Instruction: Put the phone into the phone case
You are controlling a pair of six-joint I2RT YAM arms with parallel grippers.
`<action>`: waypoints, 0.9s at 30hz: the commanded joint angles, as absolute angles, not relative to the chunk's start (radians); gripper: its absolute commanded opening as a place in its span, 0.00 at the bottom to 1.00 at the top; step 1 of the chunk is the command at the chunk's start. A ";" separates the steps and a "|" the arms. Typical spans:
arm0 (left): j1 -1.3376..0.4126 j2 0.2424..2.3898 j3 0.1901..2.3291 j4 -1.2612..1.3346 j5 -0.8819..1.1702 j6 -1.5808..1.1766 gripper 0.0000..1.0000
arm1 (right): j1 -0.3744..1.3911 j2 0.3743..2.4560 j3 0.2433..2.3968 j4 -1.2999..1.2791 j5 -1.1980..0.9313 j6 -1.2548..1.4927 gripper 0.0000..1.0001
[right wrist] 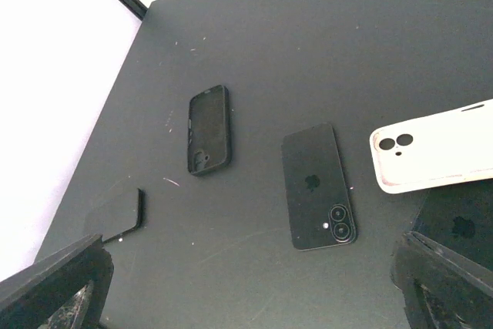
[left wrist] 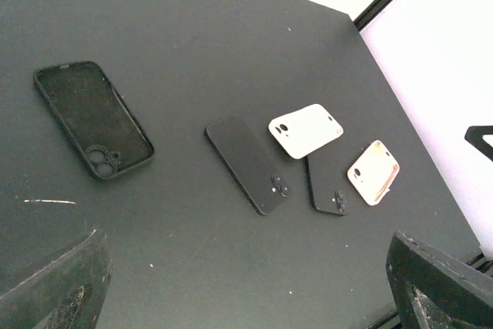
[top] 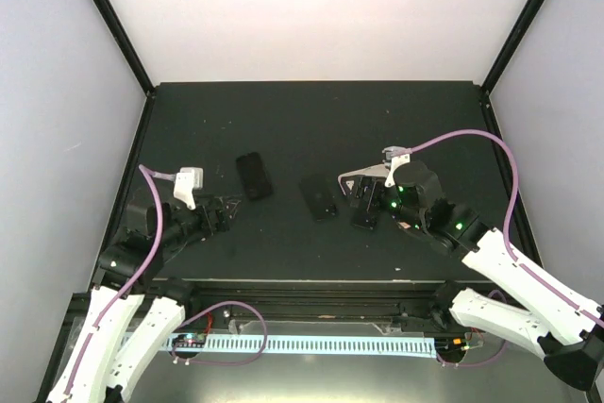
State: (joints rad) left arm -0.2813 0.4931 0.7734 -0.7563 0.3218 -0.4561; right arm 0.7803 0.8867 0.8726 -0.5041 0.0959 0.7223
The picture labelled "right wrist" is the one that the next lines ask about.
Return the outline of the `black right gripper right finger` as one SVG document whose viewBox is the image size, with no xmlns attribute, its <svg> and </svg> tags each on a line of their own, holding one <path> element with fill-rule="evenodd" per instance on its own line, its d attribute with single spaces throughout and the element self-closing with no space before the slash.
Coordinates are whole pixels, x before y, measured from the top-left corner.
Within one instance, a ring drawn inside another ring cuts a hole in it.
<svg viewBox="0 0 493 329">
<path fill-rule="evenodd" d="M 492 327 L 492 271 L 420 233 L 397 242 L 391 279 L 411 328 Z"/>
</svg>

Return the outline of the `black phone case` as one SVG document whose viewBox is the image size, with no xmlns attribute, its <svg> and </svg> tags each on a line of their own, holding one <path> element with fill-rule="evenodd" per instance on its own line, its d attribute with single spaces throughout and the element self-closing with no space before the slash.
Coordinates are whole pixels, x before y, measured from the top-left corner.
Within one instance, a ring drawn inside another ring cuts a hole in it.
<svg viewBox="0 0 493 329">
<path fill-rule="evenodd" d="M 229 91 L 213 86 L 189 101 L 187 167 L 204 176 L 230 164 L 232 157 Z"/>
</svg>

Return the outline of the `black phone with dual camera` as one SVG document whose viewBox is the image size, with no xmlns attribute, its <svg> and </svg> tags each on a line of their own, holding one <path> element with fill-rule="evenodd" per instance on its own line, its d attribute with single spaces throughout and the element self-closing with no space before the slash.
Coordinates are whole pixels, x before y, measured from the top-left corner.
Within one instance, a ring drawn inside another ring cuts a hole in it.
<svg viewBox="0 0 493 329">
<path fill-rule="evenodd" d="M 315 250 L 353 243 L 357 228 L 332 125 L 285 136 L 281 156 L 293 246 Z"/>
</svg>

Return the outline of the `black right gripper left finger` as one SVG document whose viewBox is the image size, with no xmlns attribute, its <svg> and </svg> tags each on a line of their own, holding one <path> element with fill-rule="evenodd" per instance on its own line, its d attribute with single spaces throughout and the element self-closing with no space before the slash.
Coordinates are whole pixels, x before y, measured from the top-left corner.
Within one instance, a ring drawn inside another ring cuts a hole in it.
<svg viewBox="0 0 493 329">
<path fill-rule="evenodd" d="M 89 235 L 1 282 L 2 328 L 99 328 L 114 265 Z"/>
</svg>

